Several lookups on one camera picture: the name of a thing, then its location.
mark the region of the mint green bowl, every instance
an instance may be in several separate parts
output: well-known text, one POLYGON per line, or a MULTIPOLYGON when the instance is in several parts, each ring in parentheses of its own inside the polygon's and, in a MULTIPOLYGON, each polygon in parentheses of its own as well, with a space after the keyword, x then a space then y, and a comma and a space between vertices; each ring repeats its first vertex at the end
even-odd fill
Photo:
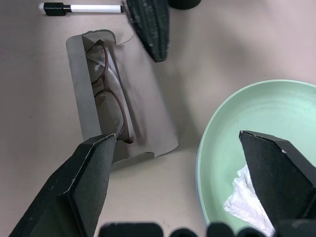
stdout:
POLYGON ((269 80, 230 96, 215 112, 197 155, 197 191, 206 223, 225 222, 236 232, 249 226, 223 210, 233 192, 236 172, 246 165, 240 130, 289 140, 316 164, 316 86, 293 80, 269 80))

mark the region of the brown eyeglass frame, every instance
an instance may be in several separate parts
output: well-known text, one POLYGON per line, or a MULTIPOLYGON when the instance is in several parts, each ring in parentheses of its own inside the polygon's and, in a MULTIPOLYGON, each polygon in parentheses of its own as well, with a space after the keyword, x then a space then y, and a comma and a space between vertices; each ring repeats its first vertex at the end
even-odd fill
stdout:
POLYGON ((95 83, 97 83, 100 79, 102 79, 103 82, 103 89, 100 90, 98 93, 95 94, 94 99, 96 100, 98 97, 101 96, 105 96, 105 93, 110 93, 114 96, 114 98, 116 99, 116 101, 118 102, 120 111, 122 113, 122 117, 123 117, 123 131, 121 134, 119 134, 117 136, 117 140, 122 140, 125 143, 131 144, 134 141, 133 137, 130 137, 129 135, 129 131, 128 131, 128 124, 127 124, 127 119, 126 119, 126 114, 124 111, 124 107, 123 104, 121 103, 121 101, 119 100, 119 98, 115 95, 115 93, 110 89, 110 85, 109 85, 109 81, 107 79, 107 72, 108 72, 108 67, 109 67, 109 58, 108 58, 108 53, 106 51, 106 44, 99 39, 86 53, 85 55, 87 56, 87 54, 89 52, 91 52, 91 50, 93 50, 95 47, 97 46, 101 46, 103 51, 104 51, 104 55, 105 55, 105 67, 101 73, 101 75, 98 77, 98 79, 94 82, 91 83, 91 85, 94 85, 95 83))

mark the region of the tissue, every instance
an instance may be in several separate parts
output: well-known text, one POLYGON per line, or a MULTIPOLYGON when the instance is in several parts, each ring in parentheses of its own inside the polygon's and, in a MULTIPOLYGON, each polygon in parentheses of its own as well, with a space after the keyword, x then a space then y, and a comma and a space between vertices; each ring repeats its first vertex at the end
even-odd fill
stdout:
POLYGON ((275 230, 256 196, 248 166, 237 171, 237 175, 233 181, 233 194, 224 202, 224 210, 271 237, 275 230))

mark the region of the black object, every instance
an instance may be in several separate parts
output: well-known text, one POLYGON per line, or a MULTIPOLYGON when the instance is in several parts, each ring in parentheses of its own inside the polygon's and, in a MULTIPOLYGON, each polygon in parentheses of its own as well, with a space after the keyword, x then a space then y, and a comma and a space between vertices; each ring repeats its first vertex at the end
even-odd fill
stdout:
POLYGON ((81 143, 50 176, 10 237, 93 237, 115 143, 114 135, 81 143))
POLYGON ((155 223, 111 223, 100 229, 99 237, 163 237, 155 223))
POLYGON ((234 237, 232 229, 224 223, 213 223, 207 228, 207 236, 234 237))
POLYGON ((271 135, 239 135, 256 195, 275 226, 316 218, 316 168, 289 142, 271 135))
POLYGON ((175 230, 170 237, 197 237, 197 235, 188 229, 175 230))
POLYGON ((237 237, 265 237, 265 235, 253 228, 246 228, 241 230, 237 237))
POLYGON ((187 10, 196 7, 201 0, 169 0, 169 6, 179 9, 187 10))
POLYGON ((167 0, 127 0, 123 6, 129 22, 151 58, 156 63, 165 61, 169 46, 167 0))

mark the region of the tabletop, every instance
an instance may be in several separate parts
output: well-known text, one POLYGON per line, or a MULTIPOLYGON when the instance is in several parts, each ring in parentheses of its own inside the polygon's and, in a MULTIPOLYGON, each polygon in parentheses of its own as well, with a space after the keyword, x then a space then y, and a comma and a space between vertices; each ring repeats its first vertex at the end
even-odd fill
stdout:
MULTIPOLYGON (((133 34, 123 14, 45 17, 39 0, 6 2, 0 10, 1 236, 82 142, 67 38, 110 29, 124 42, 133 34)), ((202 0, 191 10, 170 9, 169 55, 159 64, 165 74, 159 86, 180 146, 113 172, 99 225, 153 221, 166 235, 188 227, 203 236, 195 184, 203 131, 217 107, 251 83, 316 84, 315 7, 313 0, 202 0)))

